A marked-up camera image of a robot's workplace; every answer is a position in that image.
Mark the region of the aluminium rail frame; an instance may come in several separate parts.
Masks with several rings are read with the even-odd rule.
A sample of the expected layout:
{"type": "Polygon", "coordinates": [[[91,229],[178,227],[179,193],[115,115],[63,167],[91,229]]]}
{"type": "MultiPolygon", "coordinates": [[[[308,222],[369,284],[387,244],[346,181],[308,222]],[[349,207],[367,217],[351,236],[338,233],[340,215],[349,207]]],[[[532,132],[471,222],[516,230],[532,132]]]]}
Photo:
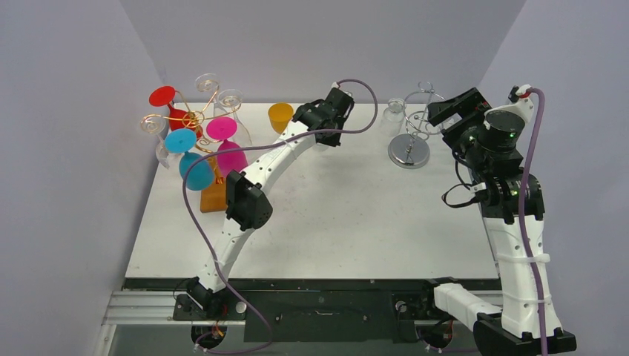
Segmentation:
{"type": "MultiPolygon", "coordinates": [[[[106,308],[94,355],[204,355],[190,337],[193,326],[176,321],[166,291],[115,291],[106,308]]],[[[424,345],[390,340],[331,343],[274,343],[256,355],[426,355],[424,345]]]]}

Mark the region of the clear wine glass back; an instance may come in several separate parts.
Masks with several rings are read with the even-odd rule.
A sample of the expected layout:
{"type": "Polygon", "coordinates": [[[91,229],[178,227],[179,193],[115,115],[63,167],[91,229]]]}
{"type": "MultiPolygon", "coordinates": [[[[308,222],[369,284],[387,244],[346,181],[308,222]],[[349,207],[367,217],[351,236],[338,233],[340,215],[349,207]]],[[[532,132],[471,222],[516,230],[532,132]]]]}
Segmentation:
{"type": "Polygon", "coordinates": [[[229,140],[240,147],[252,145],[251,134],[239,118],[238,110],[243,103],[243,93],[237,89],[226,89],[217,94],[214,116],[227,116],[237,123],[237,130],[229,140]]]}

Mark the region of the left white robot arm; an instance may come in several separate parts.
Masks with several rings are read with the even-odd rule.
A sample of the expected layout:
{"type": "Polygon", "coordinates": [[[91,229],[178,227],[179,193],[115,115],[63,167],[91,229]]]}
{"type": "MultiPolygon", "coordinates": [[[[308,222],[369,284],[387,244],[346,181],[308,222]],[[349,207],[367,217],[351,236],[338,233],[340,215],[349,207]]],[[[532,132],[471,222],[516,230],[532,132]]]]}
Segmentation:
{"type": "Polygon", "coordinates": [[[354,99],[339,88],[327,97],[301,105],[276,140],[275,148],[242,171],[231,171],[226,179],[225,220],[214,238],[207,266],[186,286],[192,309],[204,319],[218,317],[225,304],[225,280],[244,243],[270,219],[273,208],[267,197],[284,171],[316,144],[340,145],[340,129],[354,107],[354,99]]]}

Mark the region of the clear wine glass left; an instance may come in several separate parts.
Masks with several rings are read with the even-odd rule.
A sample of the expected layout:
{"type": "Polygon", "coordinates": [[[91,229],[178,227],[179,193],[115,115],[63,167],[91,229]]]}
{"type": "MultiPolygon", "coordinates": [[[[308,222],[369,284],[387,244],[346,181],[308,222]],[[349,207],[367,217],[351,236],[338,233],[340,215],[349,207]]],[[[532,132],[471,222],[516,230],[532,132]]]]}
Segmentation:
{"type": "Polygon", "coordinates": [[[175,168],[179,165],[182,154],[172,153],[165,147],[165,141],[160,140],[155,148],[155,155],[159,164],[165,169],[175,168]]]}

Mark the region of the blue wine glass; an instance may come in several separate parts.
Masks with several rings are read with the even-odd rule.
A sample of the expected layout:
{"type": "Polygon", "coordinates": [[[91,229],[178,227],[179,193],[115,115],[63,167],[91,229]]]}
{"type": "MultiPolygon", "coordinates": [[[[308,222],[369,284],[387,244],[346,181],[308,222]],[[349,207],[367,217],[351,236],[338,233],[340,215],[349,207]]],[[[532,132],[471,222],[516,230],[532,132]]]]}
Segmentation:
{"type": "Polygon", "coordinates": [[[165,148],[169,153],[182,154],[179,160],[179,173],[182,178],[187,177],[186,187],[191,191],[202,191],[215,181],[214,171],[207,160],[200,160],[202,156],[191,152],[197,143],[197,135],[187,128],[176,129],[165,138],[165,148]]]}

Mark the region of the red wine glass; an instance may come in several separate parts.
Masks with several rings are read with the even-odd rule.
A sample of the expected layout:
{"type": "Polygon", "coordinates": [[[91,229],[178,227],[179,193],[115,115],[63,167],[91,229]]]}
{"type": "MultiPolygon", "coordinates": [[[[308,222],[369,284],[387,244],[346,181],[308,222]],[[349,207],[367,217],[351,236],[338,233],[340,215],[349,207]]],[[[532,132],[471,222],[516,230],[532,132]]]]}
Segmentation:
{"type": "Polygon", "coordinates": [[[172,86],[162,86],[154,90],[148,97],[148,102],[154,107],[166,106],[169,110],[168,126],[171,131],[189,129],[196,134],[196,138],[202,136],[199,121],[190,110],[182,110],[174,107],[173,100],[178,91],[172,86]]]}

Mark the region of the wooden rack base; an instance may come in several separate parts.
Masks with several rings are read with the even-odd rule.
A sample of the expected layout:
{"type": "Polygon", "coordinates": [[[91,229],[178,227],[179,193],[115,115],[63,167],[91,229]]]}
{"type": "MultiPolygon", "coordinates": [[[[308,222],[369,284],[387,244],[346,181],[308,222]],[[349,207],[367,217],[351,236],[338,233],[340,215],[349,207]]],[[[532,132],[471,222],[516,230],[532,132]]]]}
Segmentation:
{"type": "Polygon", "coordinates": [[[202,213],[218,212],[227,209],[225,177],[215,157],[208,159],[214,173],[214,182],[201,191],[200,211],[202,213]]]}

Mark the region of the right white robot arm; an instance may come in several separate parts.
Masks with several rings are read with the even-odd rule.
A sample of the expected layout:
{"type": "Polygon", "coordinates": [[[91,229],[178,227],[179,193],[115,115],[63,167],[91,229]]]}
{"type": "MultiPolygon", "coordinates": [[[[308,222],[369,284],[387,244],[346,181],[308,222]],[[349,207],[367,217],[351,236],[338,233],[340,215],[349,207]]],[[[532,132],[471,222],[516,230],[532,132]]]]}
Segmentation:
{"type": "Polygon", "coordinates": [[[544,109],[544,93],[530,85],[513,87],[507,103],[497,107],[476,88],[427,106],[434,126],[459,116],[441,133],[455,161],[470,172],[468,189],[492,245],[502,304],[443,279],[419,295],[418,306],[429,317],[446,312],[464,324],[482,355],[551,355],[577,348],[550,293],[543,193],[530,172],[544,109]]]}

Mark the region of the clear wine glass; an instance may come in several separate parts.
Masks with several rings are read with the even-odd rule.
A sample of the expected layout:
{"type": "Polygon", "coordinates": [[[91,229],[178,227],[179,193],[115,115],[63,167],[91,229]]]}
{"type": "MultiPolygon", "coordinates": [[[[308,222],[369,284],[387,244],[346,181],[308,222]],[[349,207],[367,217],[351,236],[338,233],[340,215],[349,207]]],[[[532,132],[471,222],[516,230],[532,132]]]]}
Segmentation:
{"type": "Polygon", "coordinates": [[[160,140],[155,148],[155,155],[159,164],[165,169],[175,168],[179,165],[182,154],[172,153],[165,147],[165,141],[160,140]]]}
{"type": "Polygon", "coordinates": [[[243,103],[243,93],[237,89],[226,89],[217,94],[214,116],[227,116],[237,123],[237,130],[229,140],[240,147],[252,145],[251,134],[239,118],[238,110],[243,103]]]}

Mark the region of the pink wine glass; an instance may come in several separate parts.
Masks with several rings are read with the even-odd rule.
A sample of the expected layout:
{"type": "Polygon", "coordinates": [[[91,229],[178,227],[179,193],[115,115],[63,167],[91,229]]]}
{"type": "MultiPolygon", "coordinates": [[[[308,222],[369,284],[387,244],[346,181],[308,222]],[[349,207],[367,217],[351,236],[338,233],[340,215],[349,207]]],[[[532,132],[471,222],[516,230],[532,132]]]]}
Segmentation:
{"type": "Polygon", "coordinates": [[[231,171],[241,172],[248,166],[245,153],[237,151],[240,146],[233,140],[237,129],[236,121],[228,116],[212,119],[205,129],[210,138],[220,142],[216,159],[224,177],[227,177],[231,171]]]}

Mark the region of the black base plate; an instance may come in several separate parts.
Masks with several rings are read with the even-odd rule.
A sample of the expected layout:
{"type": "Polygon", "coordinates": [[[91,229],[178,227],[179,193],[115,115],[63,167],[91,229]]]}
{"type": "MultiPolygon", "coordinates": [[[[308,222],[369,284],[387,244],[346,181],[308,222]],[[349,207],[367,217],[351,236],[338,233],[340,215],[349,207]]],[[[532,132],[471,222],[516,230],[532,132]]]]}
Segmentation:
{"type": "Polygon", "coordinates": [[[170,319],[191,322],[194,336],[212,330],[219,337],[242,326],[248,343],[413,343],[417,328],[441,334],[452,322],[435,306],[438,281],[235,278],[240,296],[221,291],[210,311],[188,296],[189,278],[128,278],[123,288],[166,292],[174,302],[170,319]]]}

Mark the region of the yellow plastic goblet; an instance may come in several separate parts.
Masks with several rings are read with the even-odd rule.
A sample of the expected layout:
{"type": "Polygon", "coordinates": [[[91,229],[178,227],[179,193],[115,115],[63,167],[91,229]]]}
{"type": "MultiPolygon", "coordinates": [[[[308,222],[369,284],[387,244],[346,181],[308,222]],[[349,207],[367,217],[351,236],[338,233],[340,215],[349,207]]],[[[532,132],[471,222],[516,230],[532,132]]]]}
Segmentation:
{"type": "Polygon", "coordinates": [[[285,102],[275,103],[268,109],[271,128],[278,134],[284,132],[293,115],[293,107],[285,102]]]}

